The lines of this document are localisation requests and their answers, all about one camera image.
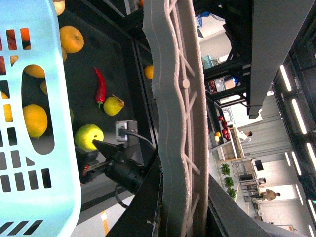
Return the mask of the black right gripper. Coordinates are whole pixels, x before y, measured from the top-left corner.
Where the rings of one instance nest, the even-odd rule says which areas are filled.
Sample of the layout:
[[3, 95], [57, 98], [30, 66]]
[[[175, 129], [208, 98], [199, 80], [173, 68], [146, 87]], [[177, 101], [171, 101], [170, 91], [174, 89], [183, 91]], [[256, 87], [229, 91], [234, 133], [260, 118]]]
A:
[[158, 150], [143, 166], [136, 146], [93, 140], [94, 151], [75, 147], [79, 180], [87, 184], [105, 174], [135, 194], [158, 157], [163, 173], [164, 237], [206, 235], [208, 130], [203, 66], [193, 3], [147, 0], [143, 31], [154, 66], [152, 92], [158, 109]]

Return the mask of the left gripper black lattice finger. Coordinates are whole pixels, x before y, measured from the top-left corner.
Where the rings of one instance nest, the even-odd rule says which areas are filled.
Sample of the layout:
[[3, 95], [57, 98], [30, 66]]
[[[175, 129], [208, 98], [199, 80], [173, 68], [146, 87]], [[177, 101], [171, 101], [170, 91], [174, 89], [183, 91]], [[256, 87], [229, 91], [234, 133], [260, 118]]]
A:
[[269, 236], [233, 201], [211, 175], [208, 176], [208, 208], [224, 237]]

